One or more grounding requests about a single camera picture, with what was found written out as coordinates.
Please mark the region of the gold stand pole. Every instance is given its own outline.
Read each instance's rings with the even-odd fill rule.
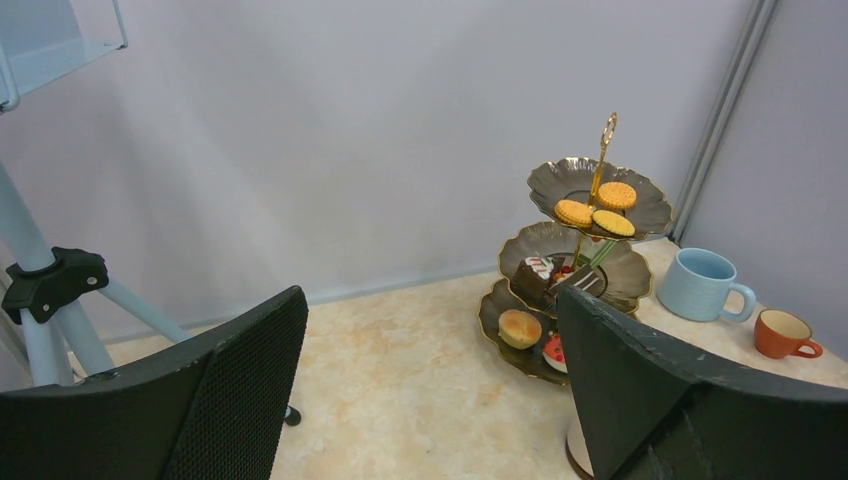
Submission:
[[[604,157],[607,156],[607,147],[615,133],[616,124],[618,124],[618,114],[612,112],[612,115],[607,119],[607,125],[604,127],[603,133],[601,133],[601,157],[598,159],[598,166],[595,167],[595,175],[592,177],[592,188],[589,190],[589,201],[587,203],[590,207],[595,204],[595,195],[598,193],[598,187],[601,186],[601,170],[604,167]],[[577,248],[574,250],[574,260],[571,262],[572,271],[577,269],[577,259],[580,257],[580,249],[583,247],[583,239],[585,237],[586,234],[580,232],[580,236],[577,238]]]

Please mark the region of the cookie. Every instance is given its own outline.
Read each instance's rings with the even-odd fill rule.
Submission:
[[[598,188],[598,202],[614,210],[627,210],[636,205],[636,190],[622,182],[607,182]]]
[[[592,214],[592,220],[604,230],[621,235],[622,237],[632,237],[636,233],[636,227],[630,223],[630,220],[615,212],[598,210]]]
[[[578,227],[592,226],[592,207],[574,200],[560,200],[554,209],[557,217],[565,223]]]

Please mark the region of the shelf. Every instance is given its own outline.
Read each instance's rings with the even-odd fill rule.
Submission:
[[[114,10],[120,39],[83,36],[70,0],[0,2],[0,113],[14,110],[20,97],[126,46],[117,0],[99,1]]]
[[[18,93],[23,96],[120,47],[120,42],[97,42],[79,38],[44,50],[12,57],[9,63],[12,66],[15,83],[18,85]],[[0,104],[8,100],[9,96],[4,88],[0,91]]]

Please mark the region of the light blue mug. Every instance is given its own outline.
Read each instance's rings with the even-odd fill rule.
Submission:
[[[744,322],[754,313],[757,296],[745,285],[734,282],[736,267],[721,255],[701,248],[677,252],[665,280],[657,290],[657,299],[671,313],[696,322],[711,322],[722,316]],[[745,306],[739,313],[724,308],[734,290],[742,294]]]

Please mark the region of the table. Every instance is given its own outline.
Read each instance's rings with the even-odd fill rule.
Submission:
[[[677,247],[663,239],[634,249],[661,277]],[[291,400],[303,423],[284,429],[272,478],[579,478],[563,452],[571,389],[506,364],[480,331],[480,297],[498,279],[485,273],[312,306]],[[752,322],[687,322],[653,295],[637,315],[727,358],[848,387],[848,364],[830,353],[760,358]],[[168,345],[152,337],[108,349],[123,364]]]

